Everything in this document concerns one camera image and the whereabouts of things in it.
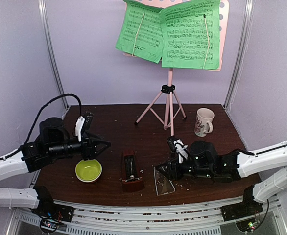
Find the clear plastic metronome cover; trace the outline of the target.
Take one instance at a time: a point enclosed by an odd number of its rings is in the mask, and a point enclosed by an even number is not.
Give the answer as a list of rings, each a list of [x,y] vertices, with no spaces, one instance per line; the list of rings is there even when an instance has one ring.
[[[157,196],[167,195],[176,191],[171,180],[162,175],[156,167],[153,168],[154,183]]]

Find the brown wooden metronome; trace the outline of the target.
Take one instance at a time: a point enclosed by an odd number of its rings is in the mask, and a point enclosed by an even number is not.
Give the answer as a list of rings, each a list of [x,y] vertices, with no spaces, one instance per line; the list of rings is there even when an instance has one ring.
[[[137,192],[145,188],[141,169],[133,150],[122,151],[121,185],[125,193]]]

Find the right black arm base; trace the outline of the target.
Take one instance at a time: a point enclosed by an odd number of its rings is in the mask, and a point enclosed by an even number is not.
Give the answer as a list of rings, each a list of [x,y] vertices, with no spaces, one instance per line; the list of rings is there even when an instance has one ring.
[[[254,186],[250,186],[244,190],[241,202],[222,206],[220,208],[224,221],[252,216],[255,212],[263,211],[263,203],[259,203],[254,200],[253,187]]]

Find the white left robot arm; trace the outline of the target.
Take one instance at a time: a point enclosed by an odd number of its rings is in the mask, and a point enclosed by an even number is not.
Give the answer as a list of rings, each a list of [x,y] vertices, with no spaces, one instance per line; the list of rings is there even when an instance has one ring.
[[[51,117],[39,124],[39,136],[34,142],[26,142],[13,152],[0,157],[0,181],[26,173],[32,173],[55,163],[80,155],[91,160],[108,149],[111,144],[88,133],[91,117],[80,116],[75,124],[74,137],[70,138],[62,119]],[[45,187],[24,189],[0,188],[0,207],[30,208],[46,217],[57,213],[57,205]]]

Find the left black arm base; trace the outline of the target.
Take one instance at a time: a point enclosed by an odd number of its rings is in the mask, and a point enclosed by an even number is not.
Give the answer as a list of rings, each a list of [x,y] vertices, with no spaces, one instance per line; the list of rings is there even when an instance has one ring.
[[[71,222],[74,208],[54,202],[50,192],[44,186],[35,186],[33,188],[37,193],[39,204],[32,212],[43,218],[50,218],[56,221]]]

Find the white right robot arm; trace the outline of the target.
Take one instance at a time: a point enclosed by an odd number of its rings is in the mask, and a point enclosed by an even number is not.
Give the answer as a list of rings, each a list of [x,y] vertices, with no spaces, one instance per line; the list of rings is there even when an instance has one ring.
[[[287,140],[254,151],[237,148],[223,155],[219,155],[213,143],[207,141],[195,141],[187,146],[180,139],[169,137],[167,142],[174,156],[156,166],[155,171],[170,181],[191,176],[230,183],[278,168],[279,171],[272,176],[244,191],[243,202],[238,205],[242,216],[248,216],[257,204],[263,204],[287,188]]]

